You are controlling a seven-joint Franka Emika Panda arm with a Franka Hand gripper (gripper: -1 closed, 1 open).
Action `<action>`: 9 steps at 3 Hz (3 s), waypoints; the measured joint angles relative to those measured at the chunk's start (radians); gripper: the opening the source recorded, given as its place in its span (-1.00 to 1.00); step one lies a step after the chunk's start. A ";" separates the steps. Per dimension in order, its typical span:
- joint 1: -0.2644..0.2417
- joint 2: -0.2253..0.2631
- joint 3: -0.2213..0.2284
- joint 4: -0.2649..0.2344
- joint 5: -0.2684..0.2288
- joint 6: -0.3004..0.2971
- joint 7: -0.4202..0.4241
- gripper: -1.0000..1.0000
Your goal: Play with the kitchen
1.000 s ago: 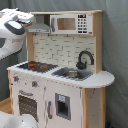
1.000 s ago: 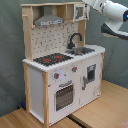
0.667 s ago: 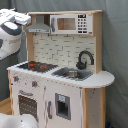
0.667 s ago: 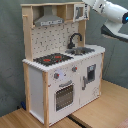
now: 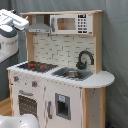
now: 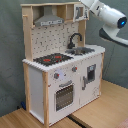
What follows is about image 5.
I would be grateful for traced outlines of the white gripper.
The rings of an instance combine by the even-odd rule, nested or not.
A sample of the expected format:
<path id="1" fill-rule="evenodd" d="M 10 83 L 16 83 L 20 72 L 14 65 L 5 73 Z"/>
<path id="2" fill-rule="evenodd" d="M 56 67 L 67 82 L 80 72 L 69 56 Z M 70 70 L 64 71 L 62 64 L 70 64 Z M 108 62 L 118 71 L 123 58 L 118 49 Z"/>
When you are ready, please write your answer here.
<path id="1" fill-rule="evenodd" d="M 29 26 L 29 21 L 25 18 L 22 18 L 12 11 L 8 11 L 6 9 L 0 10 L 0 25 L 13 25 L 15 28 L 19 30 L 24 30 Z"/>

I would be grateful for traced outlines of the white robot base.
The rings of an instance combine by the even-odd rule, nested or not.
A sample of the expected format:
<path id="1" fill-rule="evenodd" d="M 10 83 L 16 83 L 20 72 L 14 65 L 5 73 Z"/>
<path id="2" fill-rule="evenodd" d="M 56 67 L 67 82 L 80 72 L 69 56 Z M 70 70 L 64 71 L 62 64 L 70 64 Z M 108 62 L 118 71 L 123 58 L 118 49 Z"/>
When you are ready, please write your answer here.
<path id="1" fill-rule="evenodd" d="M 39 123 L 32 114 L 19 117 L 0 115 L 0 128 L 39 128 Z"/>

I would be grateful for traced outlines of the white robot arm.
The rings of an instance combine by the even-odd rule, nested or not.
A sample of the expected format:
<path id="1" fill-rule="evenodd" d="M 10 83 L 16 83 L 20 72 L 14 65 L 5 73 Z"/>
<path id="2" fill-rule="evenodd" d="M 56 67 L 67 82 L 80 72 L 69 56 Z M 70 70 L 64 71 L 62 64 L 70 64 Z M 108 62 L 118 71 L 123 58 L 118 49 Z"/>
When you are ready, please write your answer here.
<path id="1" fill-rule="evenodd" d="M 17 31 L 24 31 L 28 26 L 29 21 L 14 10 L 0 10 L 0 63 L 18 51 Z"/>

